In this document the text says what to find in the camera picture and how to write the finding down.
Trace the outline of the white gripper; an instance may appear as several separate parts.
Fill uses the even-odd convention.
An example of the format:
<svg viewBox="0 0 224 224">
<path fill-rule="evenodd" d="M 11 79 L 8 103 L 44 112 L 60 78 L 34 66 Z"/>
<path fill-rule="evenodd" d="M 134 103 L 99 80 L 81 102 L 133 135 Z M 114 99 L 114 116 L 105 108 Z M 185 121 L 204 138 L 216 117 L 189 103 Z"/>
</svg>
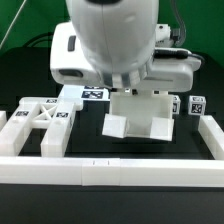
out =
<svg viewBox="0 0 224 224">
<path fill-rule="evenodd" d="M 56 26 L 50 54 L 50 70 L 53 79 L 62 85 L 81 85 L 106 87 L 109 89 L 132 88 L 138 90 L 157 90 L 186 92 L 192 88 L 193 73 L 201 62 L 191 57 L 186 49 L 158 48 L 161 52 L 185 52 L 186 59 L 155 58 L 130 75 L 103 77 L 86 60 L 80 39 L 71 22 Z"/>
</svg>

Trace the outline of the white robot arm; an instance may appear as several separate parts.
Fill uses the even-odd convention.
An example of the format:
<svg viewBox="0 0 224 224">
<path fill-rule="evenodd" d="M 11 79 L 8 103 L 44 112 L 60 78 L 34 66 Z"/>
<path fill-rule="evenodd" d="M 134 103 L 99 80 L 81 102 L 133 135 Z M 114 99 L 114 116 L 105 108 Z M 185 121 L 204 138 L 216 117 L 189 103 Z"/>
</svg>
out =
<svg viewBox="0 0 224 224">
<path fill-rule="evenodd" d="M 159 0 L 65 0 L 70 20 L 54 31 L 50 70 L 62 85 L 187 92 L 201 62 L 157 23 Z"/>
</svg>

